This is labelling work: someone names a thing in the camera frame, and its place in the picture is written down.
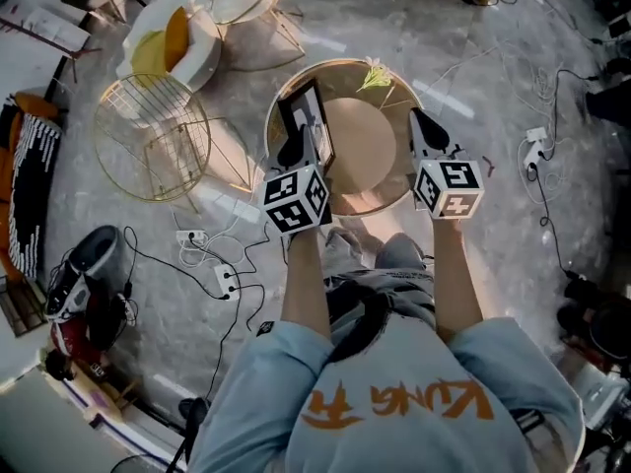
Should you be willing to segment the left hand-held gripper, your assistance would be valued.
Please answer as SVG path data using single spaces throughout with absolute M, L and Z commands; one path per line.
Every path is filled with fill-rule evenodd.
M 324 169 L 309 126 L 303 124 L 270 153 L 259 204 L 282 236 L 332 222 Z

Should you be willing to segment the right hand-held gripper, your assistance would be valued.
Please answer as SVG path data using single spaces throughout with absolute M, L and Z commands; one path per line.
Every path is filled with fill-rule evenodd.
M 413 172 L 408 175 L 415 209 L 434 220 L 465 220 L 484 195 L 477 161 L 419 107 L 408 115 Z

